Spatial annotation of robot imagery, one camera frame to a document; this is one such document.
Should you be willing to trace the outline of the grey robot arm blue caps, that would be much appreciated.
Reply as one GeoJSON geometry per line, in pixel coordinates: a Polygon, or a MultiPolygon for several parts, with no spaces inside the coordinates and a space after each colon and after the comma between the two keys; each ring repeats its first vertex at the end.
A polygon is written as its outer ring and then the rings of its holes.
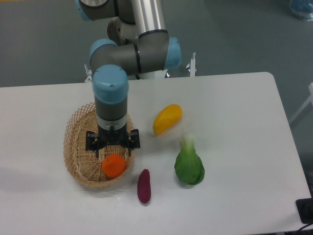
{"type": "Polygon", "coordinates": [[[140,148],[139,131],[127,131],[128,77],[178,67],[179,40],[169,36],[159,0],[78,0],[76,6],[85,20],[116,17],[137,30],[133,39],[100,39],[90,47],[98,131],[87,131],[85,149],[140,148]]]}

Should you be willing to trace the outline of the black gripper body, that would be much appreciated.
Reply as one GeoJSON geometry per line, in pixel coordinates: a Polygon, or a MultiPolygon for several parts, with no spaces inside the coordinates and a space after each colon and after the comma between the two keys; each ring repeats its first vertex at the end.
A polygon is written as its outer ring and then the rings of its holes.
{"type": "Polygon", "coordinates": [[[110,126],[109,130],[103,129],[98,125],[97,145],[98,147],[106,147],[111,145],[120,145],[128,147],[127,125],[120,129],[110,126]]]}

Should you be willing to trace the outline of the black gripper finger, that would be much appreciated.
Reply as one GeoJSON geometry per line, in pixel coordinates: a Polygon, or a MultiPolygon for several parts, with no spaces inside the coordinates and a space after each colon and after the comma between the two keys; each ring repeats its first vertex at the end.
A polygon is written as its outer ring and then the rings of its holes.
{"type": "Polygon", "coordinates": [[[93,131],[86,132],[86,151],[92,151],[95,153],[95,157],[99,158],[99,150],[107,146],[107,143],[103,141],[99,134],[93,131]]]}
{"type": "Polygon", "coordinates": [[[134,129],[130,132],[126,132],[122,139],[122,147],[128,150],[128,156],[131,156],[134,149],[140,148],[139,130],[134,129]]]}

